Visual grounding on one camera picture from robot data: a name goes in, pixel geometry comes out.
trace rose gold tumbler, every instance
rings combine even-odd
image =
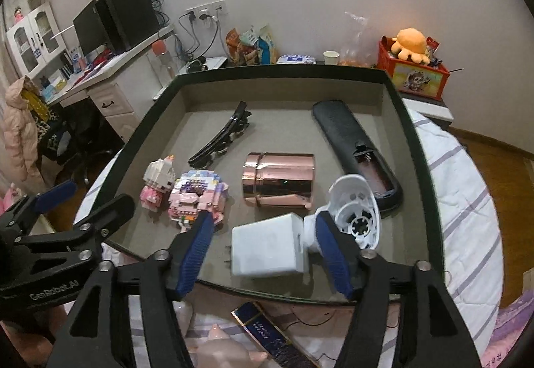
[[[313,154],[250,153],[243,168],[243,196],[253,207],[311,208]]]

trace pink jacket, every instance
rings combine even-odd
[[[21,181],[28,175],[37,176],[37,126],[28,109],[28,102],[20,92],[24,87],[24,77],[7,88],[4,110],[5,149]]]

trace hello kitty block figure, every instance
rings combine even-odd
[[[217,225],[224,219],[227,197],[228,184],[215,172],[192,170],[183,173],[169,197],[169,217],[187,230],[198,212],[207,210],[213,214],[213,222]]]
[[[176,180],[173,160],[174,156],[170,155],[152,162],[146,168],[145,175],[143,175],[146,185],[139,197],[143,208],[156,212],[164,194],[172,189]]]

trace orange octopus plush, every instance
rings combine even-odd
[[[428,64],[431,62],[427,52],[427,39],[414,28],[402,29],[397,38],[392,38],[391,52],[397,54],[397,58],[403,61],[412,58],[412,62]]]

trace desk drawer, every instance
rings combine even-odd
[[[113,130],[121,137],[124,142],[128,142],[130,136],[141,122],[135,112],[129,114],[120,114],[107,116],[106,121],[113,127]]]
[[[103,116],[127,114],[134,111],[116,83],[94,86],[87,94]]]

